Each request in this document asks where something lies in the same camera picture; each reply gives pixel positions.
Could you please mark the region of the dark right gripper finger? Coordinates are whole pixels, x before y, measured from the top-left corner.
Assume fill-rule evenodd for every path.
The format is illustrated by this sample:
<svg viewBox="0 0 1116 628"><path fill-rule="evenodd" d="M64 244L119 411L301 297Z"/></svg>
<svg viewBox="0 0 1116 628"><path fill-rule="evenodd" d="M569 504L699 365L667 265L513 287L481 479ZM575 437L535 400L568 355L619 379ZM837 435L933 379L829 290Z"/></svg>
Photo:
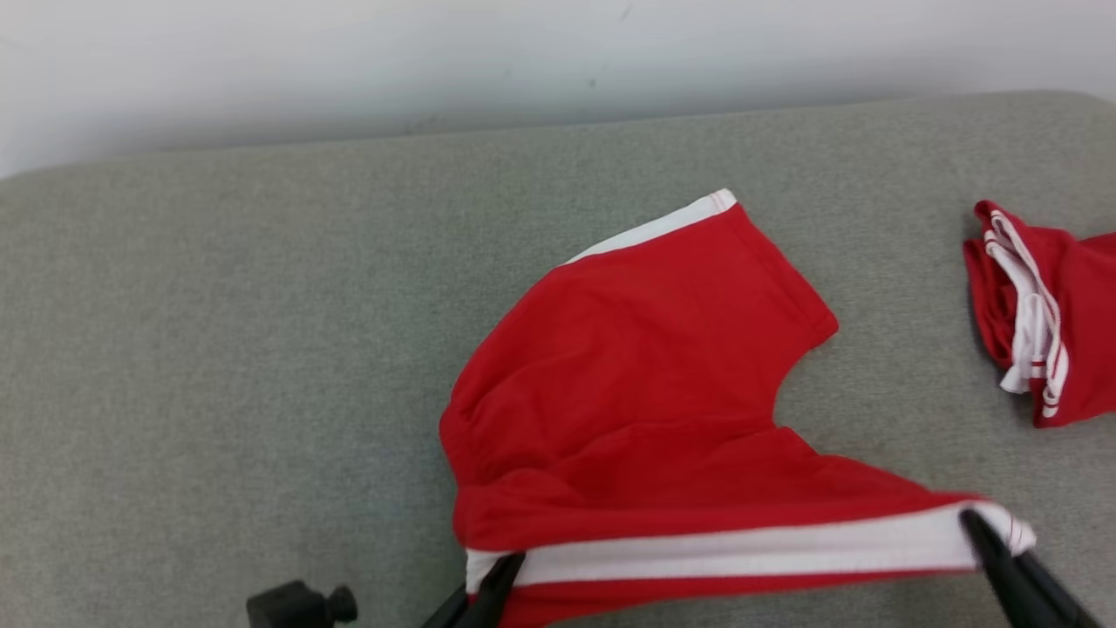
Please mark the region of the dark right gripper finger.
<svg viewBox="0 0 1116 628"><path fill-rule="evenodd" d="M1014 557L1031 628L1105 628L1032 553Z"/></svg>
<svg viewBox="0 0 1116 628"><path fill-rule="evenodd" d="M1020 605L1022 584L1014 566L1016 554L975 509L962 510L959 520L1008 624L1011 628L1031 628L1029 615Z"/></svg>

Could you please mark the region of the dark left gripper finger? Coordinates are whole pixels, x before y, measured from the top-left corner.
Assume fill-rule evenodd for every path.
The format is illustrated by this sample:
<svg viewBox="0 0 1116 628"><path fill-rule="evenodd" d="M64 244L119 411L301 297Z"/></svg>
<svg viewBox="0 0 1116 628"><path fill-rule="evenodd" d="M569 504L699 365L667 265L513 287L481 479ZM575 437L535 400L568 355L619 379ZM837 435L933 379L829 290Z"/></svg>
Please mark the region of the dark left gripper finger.
<svg viewBox="0 0 1116 628"><path fill-rule="evenodd" d="M525 552L500 557L474 593L466 592L466 584L459 588L463 611L458 615L456 628L499 628L526 557Z"/></svg>
<svg viewBox="0 0 1116 628"><path fill-rule="evenodd" d="M432 613L422 628L471 628L471 605L466 586L461 584Z"/></svg>

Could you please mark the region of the red shorts white stripes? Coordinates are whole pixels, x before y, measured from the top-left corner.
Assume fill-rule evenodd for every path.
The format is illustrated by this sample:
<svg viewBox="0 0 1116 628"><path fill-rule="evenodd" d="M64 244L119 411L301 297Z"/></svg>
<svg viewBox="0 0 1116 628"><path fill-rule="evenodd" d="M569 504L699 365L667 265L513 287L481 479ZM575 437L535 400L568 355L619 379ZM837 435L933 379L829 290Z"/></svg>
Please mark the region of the red shorts white stripes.
<svg viewBox="0 0 1116 628"><path fill-rule="evenodd" d="M498 628L679 597L977 568L960 514L1008 509L822 454L775 421L833 311L722 189L554 267L466 363L441 418L466 595L525 561Z"/></svg>

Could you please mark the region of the red Bulls jersey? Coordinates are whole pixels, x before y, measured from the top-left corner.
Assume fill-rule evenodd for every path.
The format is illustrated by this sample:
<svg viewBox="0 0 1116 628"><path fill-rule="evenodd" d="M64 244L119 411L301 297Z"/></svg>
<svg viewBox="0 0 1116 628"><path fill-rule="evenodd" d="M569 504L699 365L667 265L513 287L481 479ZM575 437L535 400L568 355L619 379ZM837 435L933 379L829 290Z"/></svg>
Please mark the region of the red Bulls jersey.
<svg viewBox="0 0 1116 628"><path fill-rule="evenodd" d="M1078 239L992 201L974 215L963 258L1001 389L1029 394L1037 429L1116 413L1116 232Z"/></svg>

